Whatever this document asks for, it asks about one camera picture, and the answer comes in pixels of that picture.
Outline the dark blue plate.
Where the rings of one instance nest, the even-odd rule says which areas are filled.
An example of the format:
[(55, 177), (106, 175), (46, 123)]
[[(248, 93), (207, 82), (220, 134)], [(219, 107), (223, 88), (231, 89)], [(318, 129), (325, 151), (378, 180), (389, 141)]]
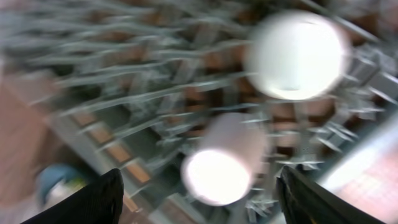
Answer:
[(50, 207), (71, 196), (89, 183), (76, 168), (66, 164), (46, 167), (37, 177), (37, 196), (44, 207)]

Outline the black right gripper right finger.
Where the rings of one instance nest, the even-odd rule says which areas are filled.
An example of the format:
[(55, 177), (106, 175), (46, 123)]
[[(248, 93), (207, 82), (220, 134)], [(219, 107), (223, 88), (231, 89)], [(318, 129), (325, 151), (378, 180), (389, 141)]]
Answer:
[(285, 166), (276, 180), (287, 224), (384, 224)]

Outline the white cup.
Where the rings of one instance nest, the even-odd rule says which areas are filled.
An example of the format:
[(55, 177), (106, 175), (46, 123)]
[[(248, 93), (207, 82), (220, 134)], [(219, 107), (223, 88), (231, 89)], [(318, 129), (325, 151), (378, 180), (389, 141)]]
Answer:
[(251, 85), (281, 100), (331, 91), (349, 69), (352, 41), (331, 19), (300, 10), (263, 19), (249, 35), (244, 69)]

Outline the pink cup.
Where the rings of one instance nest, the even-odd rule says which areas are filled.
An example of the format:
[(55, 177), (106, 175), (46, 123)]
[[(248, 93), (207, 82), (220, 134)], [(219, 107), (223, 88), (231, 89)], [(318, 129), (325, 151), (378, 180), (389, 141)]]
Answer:
[(211, 206), (243, 198), (262, 169), (269, 152), (267, 131), (249, 113), (224, 113), (213, 119), (194, 153), (181, 166), (188, 193)]

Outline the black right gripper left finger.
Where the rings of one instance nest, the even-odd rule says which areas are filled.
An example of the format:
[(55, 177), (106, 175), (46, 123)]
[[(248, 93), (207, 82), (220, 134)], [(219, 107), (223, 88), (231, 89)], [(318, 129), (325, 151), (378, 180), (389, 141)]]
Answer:
[(114, 168), (21, 224), (118, 224), (123, 196), (121, 171)]

